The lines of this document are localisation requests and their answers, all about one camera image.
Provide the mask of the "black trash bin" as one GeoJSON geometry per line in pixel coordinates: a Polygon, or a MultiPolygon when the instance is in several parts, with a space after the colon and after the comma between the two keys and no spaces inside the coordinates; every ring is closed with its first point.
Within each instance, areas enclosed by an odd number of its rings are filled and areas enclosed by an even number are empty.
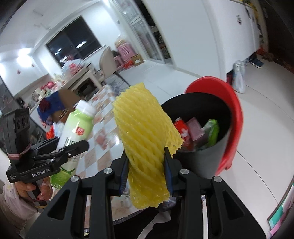
{"type": "Polygon", "coordinates": [[[197,176],[210,179],[224,155],[231,131],[232,114],[219,97],[208,93],[186,93],[169,99],[162,109],[173,123],[183,120],[190,145],[179,149],[174,157],[197,176]]]}

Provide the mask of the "dark window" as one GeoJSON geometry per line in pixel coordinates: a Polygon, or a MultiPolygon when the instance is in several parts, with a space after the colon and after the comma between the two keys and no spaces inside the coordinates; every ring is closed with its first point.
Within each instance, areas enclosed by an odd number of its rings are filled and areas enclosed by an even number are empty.
{"type": "Polygon", "coordinates": [[[69,56],[84,60],[102,45],[80,16],[48,41],[46,47],[59,66],[63,67],[69,56]]]}

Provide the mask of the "beige dining chair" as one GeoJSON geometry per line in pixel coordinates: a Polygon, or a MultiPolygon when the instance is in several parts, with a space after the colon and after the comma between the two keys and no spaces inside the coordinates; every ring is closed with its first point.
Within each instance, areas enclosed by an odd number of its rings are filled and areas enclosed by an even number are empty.
{"type": "Polygon", "coordinates": [[[110,47],[107,47],[103,51],[99,60],[99,67],[100,67],[100,71],[99,71],[100,77],[98,81],[100,83],[105,84],[105,80],[108,79],[113,74],[115,74],[116,76],[121,78],[122,81],[127,84],[127,86],[130,86],[130,84],[117,72],[117,64],[115,63],[115,59],[110,47]]]}

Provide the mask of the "white plastic shopping bag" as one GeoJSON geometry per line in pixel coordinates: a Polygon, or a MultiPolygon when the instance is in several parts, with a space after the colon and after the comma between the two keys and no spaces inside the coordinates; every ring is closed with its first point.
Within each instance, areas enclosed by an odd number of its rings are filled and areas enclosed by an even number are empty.
{"type": "Polygon", "coordinates": [[[68,60],[62,67],[62,77],[68,78],[75,75],[84,67],[85,63],[82,59],[68,60]]]}

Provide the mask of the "glass display cabinet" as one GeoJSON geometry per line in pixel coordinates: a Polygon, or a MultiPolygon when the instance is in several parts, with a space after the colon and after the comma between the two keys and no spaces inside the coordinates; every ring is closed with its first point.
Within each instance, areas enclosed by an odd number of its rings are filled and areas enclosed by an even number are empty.
{"type": "Polygon", "coordinates": [[[45,140],[45,131],[30,117],[29,109],[20,106],[1,80],[1,150],[19,153],[31,144],[45,140]]]}

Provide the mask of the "pink Lazy Fun box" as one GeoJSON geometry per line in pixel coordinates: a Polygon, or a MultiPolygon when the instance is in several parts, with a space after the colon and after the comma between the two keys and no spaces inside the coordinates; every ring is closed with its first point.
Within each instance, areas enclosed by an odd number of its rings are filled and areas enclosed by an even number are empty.
{"type": "Polygon", "coordinates": [[[190,137],[194,143],[200,142],[205,136],[205,131],[202,129],[201,125],[196,118],[192,118],[187,122],[188,131],[190,137]]]}

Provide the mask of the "pink plastic stool stack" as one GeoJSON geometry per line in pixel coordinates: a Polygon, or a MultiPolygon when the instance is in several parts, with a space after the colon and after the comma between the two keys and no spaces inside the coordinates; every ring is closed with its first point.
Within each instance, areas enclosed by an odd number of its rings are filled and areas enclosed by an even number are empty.
{"type": "Polygon", "coordinates": [[[129,42],[126,42],[123,39],[118,39],[115,42],[115,46],[118,50],[118,53],[121,56],[122,61],[127,64],[130,61],[132,61],[132,57],[136,55],[136,52],[132,48],[131,44],[129,42]]]}

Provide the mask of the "green white drink bottle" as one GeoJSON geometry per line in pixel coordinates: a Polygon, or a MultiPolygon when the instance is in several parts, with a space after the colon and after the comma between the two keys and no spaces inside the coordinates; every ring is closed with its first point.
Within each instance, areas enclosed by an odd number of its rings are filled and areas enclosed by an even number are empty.
{"type": "MultiPolygon", "coordinates": [[[[97,110],[85,100],[78,101],[75,110],[70,112],[61,133],[57,149],[86,140],[93,128],[93,119],[97,110]]],[[[75,175],[80,156],[73,156],[60,166],[60,172],[50,177],[50,182],[56,189],[75,175]]]]}

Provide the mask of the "yellow foam fruit net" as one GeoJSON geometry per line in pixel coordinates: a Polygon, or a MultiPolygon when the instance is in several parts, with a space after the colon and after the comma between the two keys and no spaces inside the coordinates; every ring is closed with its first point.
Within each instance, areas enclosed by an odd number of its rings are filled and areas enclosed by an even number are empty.
{"type": "Polygon", "coordinates": [[[144,83],[116,97],[113,113],[129,159],[131,202],[137,209],[156,208],[170,197],[164,177],[164,149],[174,155],[183,139],[144,83]]]}

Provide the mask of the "blue cloth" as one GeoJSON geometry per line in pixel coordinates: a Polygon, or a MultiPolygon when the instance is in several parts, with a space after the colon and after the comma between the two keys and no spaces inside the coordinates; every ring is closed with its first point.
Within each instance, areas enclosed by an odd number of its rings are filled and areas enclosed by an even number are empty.
{"type": "Polygon", "coordinates": [[[56,91],[50,96],[43,98],[37,108],[38,115],[42,122],[47,122],[48,118],[59,110],[64,110],[65,106],[63,105],[59,92],[56,91]]]}

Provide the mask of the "red plastic bucket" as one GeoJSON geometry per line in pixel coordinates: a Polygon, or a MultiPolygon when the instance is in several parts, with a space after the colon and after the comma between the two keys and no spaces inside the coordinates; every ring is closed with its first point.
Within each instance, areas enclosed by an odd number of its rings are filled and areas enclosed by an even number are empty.
{"type": "Polygon", "coordinates": [[[217,120],[219,125],[217,143],[198,149],[193,155],[193,162],[198,164],[196,169],[210,178],[232,165],[243,127],[241,105],[233,88],[212,76],[192,82],[184,96],[188,97],[184,114],[186,122],[195,117],[201,126],[208,120],[217,120]]]}

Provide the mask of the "white floor plastic bag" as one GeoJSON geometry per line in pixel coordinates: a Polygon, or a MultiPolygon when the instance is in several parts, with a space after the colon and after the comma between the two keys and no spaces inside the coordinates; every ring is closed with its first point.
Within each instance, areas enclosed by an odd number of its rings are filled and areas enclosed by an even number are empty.
{"type": "Polygon", "coordinates": [[[245,64],[243,61],[236,61],[233,65],[233,79],[232,87],[238,93],[245,93],[246,83],[245,83],[245,64]]]}

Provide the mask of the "red Trolli snack bag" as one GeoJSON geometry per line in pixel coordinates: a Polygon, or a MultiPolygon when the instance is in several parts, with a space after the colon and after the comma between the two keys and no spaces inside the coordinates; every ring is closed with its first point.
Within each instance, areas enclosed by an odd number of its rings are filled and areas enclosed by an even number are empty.
{"type": "Polygon", "coordinates": [[[186,123],[183,121],[182,118],[177,118],[174,122],[174,126],[178,130],[179,134],[181,135],[181,138],[183,139],[182,143],[182,150],[185,151],[193,151],[194,150],[194,144],[191,140],[189,129],[186,123]]]}

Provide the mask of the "sliding glass door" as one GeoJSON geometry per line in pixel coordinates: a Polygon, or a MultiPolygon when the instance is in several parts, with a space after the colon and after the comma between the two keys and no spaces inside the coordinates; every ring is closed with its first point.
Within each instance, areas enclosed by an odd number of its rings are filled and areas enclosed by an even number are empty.
{"type": "Polygon", "coordinates": [[[172,64],[163,37],[143,1],[117,0],[114,4],[136,35],[148,59],[172,64]]]}

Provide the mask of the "green plastic wrapper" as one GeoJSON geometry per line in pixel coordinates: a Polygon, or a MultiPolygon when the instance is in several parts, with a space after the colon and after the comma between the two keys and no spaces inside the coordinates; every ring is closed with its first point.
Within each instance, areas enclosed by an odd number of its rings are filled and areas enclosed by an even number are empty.
{"type": "Polygon", "coordinates": [[[219,125],[217,120],[209,119],[202,129],[204,130],[204,138],[201,149],[206,149],[214,146],[217,143],[217,138],[219,134],[219,125]]]}

